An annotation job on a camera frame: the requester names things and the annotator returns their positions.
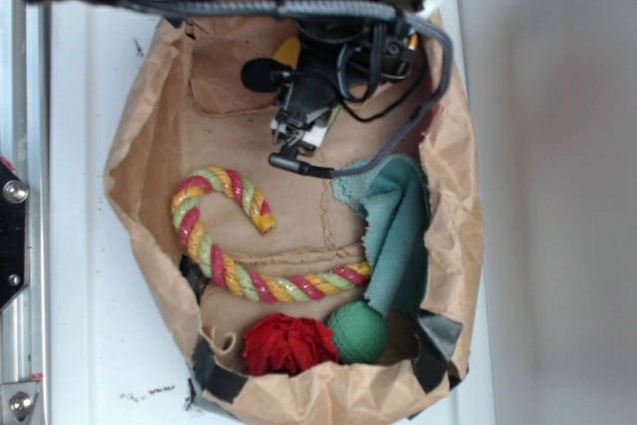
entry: screw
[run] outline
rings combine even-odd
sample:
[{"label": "screw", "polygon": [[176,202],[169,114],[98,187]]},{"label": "screw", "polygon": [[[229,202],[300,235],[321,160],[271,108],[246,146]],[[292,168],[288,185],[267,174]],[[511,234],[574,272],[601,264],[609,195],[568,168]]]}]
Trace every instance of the screw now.
[{"label": "screw", "polygon": [[22,181],[14,179],[4,185],[2,195],[12,204],[24,203],[29,196],[29,188]]},{"label": "screw", "polygon": [[18,392],[9,400],[9,409],[18,421],[23,421],[33,410],[33,399],[24,392]]},{"label": "screw", "polygon": [[395,56],[398,55],[398,52],[400,52],[400,46],[397,44],[391,43],[387,46],[387,53],[389,55]]},{"label": "screw", "polygon": [[11,276],[9,276],[8,281],[11,286],[17,287],[20,286],[20,284],[22,283],[22,278],[17,274],[12,274]]}]

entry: teal cloth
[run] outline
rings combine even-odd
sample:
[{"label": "teal cloth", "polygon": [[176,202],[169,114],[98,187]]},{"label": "teal cloth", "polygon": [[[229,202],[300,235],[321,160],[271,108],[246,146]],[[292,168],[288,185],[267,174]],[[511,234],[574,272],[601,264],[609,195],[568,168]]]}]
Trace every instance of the teal cloth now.
[{"label": "teal cloth", "polygon": [[336,179],[332,190],[367,222],[362,242],[372,268],[369,305],[384,318],[392,308],[415,316],[427,284],[424,234],[430,220],[420,167],[409,156],[392,155],[365,174]]}]

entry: brown paper bag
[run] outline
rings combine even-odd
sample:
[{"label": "brown paper bag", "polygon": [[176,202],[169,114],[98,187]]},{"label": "brown paper bag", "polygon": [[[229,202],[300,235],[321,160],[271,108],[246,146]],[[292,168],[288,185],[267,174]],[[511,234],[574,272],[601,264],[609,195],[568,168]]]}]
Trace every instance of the brown paper bag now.
[{"label": "brown paper bag", "polygon": [[[246,423],[392,423],[446,396],[468,370],[483,220],[473,125],[457,73],[433,116],[397,148],[417,158],[428,178],[429,284],[417,320],[391,315],[390,346],[377,364],[326,362],[295,377],[244,375],[243,333],[259,319],[283,312],[325,320],[362,289],[310,304],[265,305],[209,286],[198,304],[179,270],[170,198],[185,174],[208,165],[251,178],[279,220],[277,232],[264,238],[231,201],[204,198],[208,232],[241,264],[289,275],[363,259],[364,224],[333,198],[329,182],[268,164],[273,97],[240,82],[246,61],[272,56],[294,34],[292,22],[269,18],[194,19],[179,28],[163,22],[112,145],[106,192],[205,399]],[[433,44],[427,50],[436,82],[440,52]],[[383,87],[362,106],[365,114],[398,98],[409,82],[403,84]],[[427,83],[407,105],[370,124],[342,114],[314,161],[344,167],[375,154],[429,92]]]}]

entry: striped rope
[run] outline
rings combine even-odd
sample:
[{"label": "striped rope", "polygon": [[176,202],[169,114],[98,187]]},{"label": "striped rope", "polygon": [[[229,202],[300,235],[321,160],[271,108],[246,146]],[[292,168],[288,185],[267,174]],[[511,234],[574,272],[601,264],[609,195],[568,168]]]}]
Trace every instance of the striped rope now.
[{"label": "striped rope", "polygon": [[193,171],[172,197],[173,226],[181,248],[201,272],[220,288],[251,301],[273,304],[317,301],[365,284],[371,276],[366,261],[337,266],[326,273],[275,277],[248,271],[223,253],[200,221],[201,198],[213,191],[237,202],[263,235],[277,228],[277,220],[263,192],[231,169],[208,166]]}]

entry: black strap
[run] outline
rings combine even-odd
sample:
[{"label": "black strap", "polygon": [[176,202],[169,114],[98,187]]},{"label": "black strap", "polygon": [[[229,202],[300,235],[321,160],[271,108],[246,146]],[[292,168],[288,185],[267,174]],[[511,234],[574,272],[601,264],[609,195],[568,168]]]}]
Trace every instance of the black strap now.
[{"label": "black strap", "polygon": [[462,329],[461,323],[444,316],[428,311],[418,313],[416,331],[420,353],[414,362],[414,374],[426,393],[445,378]]},{"label": "black strap", "polygon": [[199,337],[192,354],[192,361],[192,371],[201,388],[208,390],[224,402],[232,403],[248,381],[246,375],[220,366],[215,360],[210,345],[203,337]]},{"label": "black strap", "polygon": [[188,281],[192,292],[195,293],[197,304],[201,304],[201,296],[210,281],[203,275],[199,266],[197,266],[196,263],[193,263],[188,256],[181,257],[179,271]]}]

